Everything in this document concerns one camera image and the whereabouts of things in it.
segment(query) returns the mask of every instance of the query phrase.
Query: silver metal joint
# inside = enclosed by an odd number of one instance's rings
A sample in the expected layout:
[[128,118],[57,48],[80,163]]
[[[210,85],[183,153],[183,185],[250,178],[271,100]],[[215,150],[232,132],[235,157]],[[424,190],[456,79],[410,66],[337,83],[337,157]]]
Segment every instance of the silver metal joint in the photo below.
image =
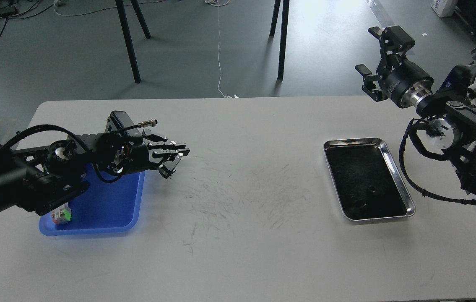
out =
[[430,84],[429,81],[424,81],[424,82],[416,82],[415,84],[411,85],[410,88],[408,88],[405,92],[404,95],[401,98],[401,106],[403,108],[407,107],[417,107],[420,101],[422,101],[425,97],[431,96],[432,92],[426,88],[426,84]]
[[460,130],[454,122],[445,118],[433,119],[429,125],[439,133],[438,136],[428,136],[430,142],[441,150],[448,149],[458,143],[460,140]]
[[157,124],[158,124],[157,119],[149,119],[145,122],[138,123],[138,128],[153,127],[153,126],[156,126]]

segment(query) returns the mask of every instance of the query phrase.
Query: cable connector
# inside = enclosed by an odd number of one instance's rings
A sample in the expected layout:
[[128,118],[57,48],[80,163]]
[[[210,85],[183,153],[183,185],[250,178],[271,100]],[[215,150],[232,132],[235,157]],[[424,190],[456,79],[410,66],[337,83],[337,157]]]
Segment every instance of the cable connector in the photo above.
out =
[[154,127],[157,124],[158,124],[157,119],[149,119],[149,120],[146,120],[145,122],[138,123],[138,128]]

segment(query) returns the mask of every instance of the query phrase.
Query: white box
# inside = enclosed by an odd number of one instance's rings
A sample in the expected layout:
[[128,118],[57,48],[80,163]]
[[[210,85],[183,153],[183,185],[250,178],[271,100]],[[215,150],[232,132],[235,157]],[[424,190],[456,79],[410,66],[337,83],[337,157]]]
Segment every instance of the white box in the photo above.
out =
[[450,17],[457,3],[458,0],[433,0],[431,8],[440,18]]

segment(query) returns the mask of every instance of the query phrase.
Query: small toy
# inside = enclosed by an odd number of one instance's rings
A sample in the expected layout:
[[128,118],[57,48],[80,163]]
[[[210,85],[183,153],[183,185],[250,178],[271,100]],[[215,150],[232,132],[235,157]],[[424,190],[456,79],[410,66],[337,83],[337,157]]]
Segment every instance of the small toy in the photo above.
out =
[[72,210],[68,207],[68,203],[63,204],[59,208],[56,208],[50,212],[52,221],[56,225],[67,224],[72,219]]

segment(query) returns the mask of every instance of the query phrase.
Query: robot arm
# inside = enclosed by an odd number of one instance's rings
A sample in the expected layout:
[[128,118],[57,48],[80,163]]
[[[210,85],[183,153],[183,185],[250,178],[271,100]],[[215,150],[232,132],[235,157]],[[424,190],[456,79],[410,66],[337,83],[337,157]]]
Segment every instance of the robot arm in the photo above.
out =
[[[75,135],[54,125],[19,132],[0,145],[0,212],[17,205],[42,216],[65,204],[89,188],[83,180],[87,164],[106,183],[145,170],[158,170],[169,178],[190,150],[151,130],[136,129],[156,124],[157,120],[134,124],[124,111],[112,111],[106,131],[100,134]],[[11,149],[21,139],[48,130],[65,132],[68,137],[50,146]],[[100,171],[114,178],[108,180]]]
[[[423,195],[464,204],[476,204],[476,200],[442,197],[418,187],[408,176],[404,165],[405,141],[409,137],[425,157],[450,161],[460,179],[461,188],[476,195],[476,105],[470,89],[470,75],[456,67],[451,74],[458,74],[458,81],[447,81],[435,94],[431,92],[433,79],[418,65],[406,57],[407,50],[415,41],[399,26],[385,29],[371,27],[368,30],[380,42],[381,61],[373,74],[365,65],[355,69],[363,77],[362,90],[375,101],[390,98],[397,107],[415,107],[420,119],[414,119],[407,127],[400,148],[401,170],[408,182]],[[442,154],[428,151],[417,132],[423,130]]]

